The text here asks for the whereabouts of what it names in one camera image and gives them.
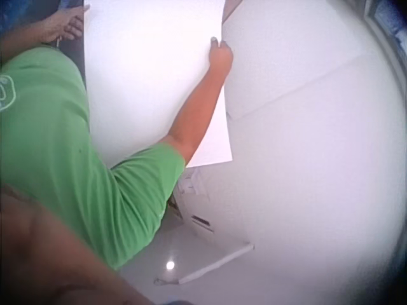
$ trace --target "vent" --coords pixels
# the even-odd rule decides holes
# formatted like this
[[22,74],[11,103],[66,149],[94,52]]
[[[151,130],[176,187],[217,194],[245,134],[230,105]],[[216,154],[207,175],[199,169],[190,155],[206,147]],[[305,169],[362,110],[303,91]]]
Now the vent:
[[210,222],[209,221],[207,221],[207,220],[205,220],[205,219],[203,219],[201,217],[195,216],[195,215],[192,215],[191,218],[192,218],[193,223],[205,228],[206,230],[209,230],[210,232],[213,232],[213,230],[210,228]]

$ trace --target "white paper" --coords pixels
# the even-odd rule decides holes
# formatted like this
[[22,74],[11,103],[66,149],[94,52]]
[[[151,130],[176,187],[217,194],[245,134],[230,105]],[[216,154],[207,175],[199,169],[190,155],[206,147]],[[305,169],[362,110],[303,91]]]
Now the white paper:
[[[165,136],[221,39],[224,0],[85,0],[92,141],[107,166]],[[231,160],[224,93],[189,167]]]
[[226,110],[241,118],[363,54],[325,0],[243,1],[226,21],[235,51]]

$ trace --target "white poster board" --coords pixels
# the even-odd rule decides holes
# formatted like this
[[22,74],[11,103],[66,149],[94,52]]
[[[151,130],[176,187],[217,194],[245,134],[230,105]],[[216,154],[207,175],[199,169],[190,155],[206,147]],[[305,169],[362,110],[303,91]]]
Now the white poster board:
[[[85,0],[92,141],[113,166],[164,137],[221,39],[224,0]],[[231,161],[224,93],[188,167]]]

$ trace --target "fingers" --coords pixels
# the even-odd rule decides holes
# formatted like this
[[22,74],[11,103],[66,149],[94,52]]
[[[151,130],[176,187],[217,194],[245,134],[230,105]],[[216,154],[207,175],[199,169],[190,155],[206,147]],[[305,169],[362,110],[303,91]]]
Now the fingers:
[[68,40],[74,40],[75,39],[75,36],[73,34],[71,34],[70,32],[66,32],[66,31],[62,33],[62,37],[64,39],[68,39]]
[[83,32],[83,21],[80,20],[78,17],[72,18],[69,24]]
[[78,6],[69,9],[69,24],[64,27],[62,37],[73,40],[83,35],[83,14],[89,10],[90,6]]
[[210,39],[210,48],[214,49],[214,48],[218,48],[219,47],[219,42],[217,41],[216,37],[212,37]]
[[89,9],[90,9],[89,4],[85,5],[85,6],[77,6],[75,8],[70,8],[69,9],[69,14],[70,14],[71,18],[77,17],[78,19],[83,21],[83,15]]
[[229,48],[225,40],[222,40],[221,43],[217,40],[216,37],[210,39],[210,47],[213,48]]
[[73,34],[75,37],[81,37],[82,36],[82,31],[75,28],[72,25],[67,25],[64,30],[65,30],[66,33]]
[[221,48],[229,48],[228,44],[226,43],[225,40],[221,41]]

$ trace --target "white wall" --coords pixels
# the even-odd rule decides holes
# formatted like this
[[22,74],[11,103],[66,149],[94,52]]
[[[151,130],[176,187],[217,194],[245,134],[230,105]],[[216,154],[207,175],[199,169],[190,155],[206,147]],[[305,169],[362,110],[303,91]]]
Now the white wall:
[[[341,299],[377,284],[394,253],[406,208],[406,122],[381,48],[344,4],[330,3],[365,52],[230,119],[233,162],[199,168],[207,195],[177,200],[217,231],[255,244],[244,261],[269,278]],[[234,38],[224,38],[234,48]],[[247,96],[239,102],[263,98],[257,91]]]

